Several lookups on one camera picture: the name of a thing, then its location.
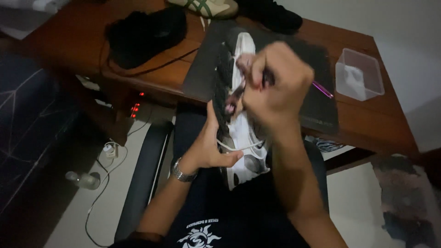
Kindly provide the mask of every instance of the clear plastic box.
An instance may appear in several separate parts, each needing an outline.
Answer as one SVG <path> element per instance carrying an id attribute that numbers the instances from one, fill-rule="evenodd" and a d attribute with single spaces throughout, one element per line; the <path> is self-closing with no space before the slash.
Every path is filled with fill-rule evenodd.
<path id="1" fill-rule="evenodd" d="M 335 84 L 338 93 L 359 101 L 385 93 L 377 59 L 347 48 L 335 66 Z"/>

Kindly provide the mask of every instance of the person's right hand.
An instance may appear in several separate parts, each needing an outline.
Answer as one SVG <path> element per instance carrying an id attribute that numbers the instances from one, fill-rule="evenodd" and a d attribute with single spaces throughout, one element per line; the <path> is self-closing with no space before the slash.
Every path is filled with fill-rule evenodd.
<path id="1" fill-rule="evenodd" d="M 274 86 L 262 87 L 262 72 L 268 68 Z M 242 103 L 273 135 L 299 128 L 299 111 L 314 79 L 313 69 L 284 42 L 266 46 L 246 72 Z"/>

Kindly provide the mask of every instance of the wristwatch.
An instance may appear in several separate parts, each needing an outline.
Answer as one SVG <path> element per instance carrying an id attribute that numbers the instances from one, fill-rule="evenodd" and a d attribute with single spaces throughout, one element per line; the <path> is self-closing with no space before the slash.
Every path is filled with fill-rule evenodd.
<path id="1" fill-rule="evenodd" d="M 172 174 L 174 176 L 176 176 L 176 178 L 181 182 L 187 183 L 187 182 L 193 181 L 196 178 L 196 176 L 198 175 L 198 172 L 195 172 L 193 175 L 186 175 L 186 174 L 182 173 L 182 171 L 180 171 L 178 168 L 180 161 L 181 161 L 181 158 L 179 158 L 176 161 L 175 165 L 172 168 Z"/>

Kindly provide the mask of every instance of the green striped sneaker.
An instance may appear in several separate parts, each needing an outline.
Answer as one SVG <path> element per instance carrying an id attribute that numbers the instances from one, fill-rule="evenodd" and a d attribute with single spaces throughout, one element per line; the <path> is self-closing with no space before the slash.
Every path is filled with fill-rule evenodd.
<path id="1" fill-rule="evenodd" d="M 234 0 L 167 0 L 194 11 L 208 19 L 227 19 L 233 17 L 238 6 Z"/>

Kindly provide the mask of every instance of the desk mat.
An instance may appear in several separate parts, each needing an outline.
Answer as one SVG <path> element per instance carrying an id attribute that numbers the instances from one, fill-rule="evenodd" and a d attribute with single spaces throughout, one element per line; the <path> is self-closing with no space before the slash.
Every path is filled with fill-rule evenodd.
<path id="1" fill-rule="evenodd" d="M 205 39 L 190 66 L 183 83 L 186 95 L 209 101 L 214 89 L 214 70 L 217 65 L 219 46 L 228 30 L 238 24 L 233 20 L 212 21 Z M 325 48 L 307 44 L 293 36 L 276 34 L 258 28 L 245 28 L 254 40 L 256 52 L 274 41 L 286 42 L 292 50 L 315 70 L 315 81 L 334 94 L 333 77 L 330 72 L 328 53 Z M 323 133 L 338 132 L 338 114 L 335 98 L 328 98 L 311 85 L 300 110 L 301 125 Z"/>

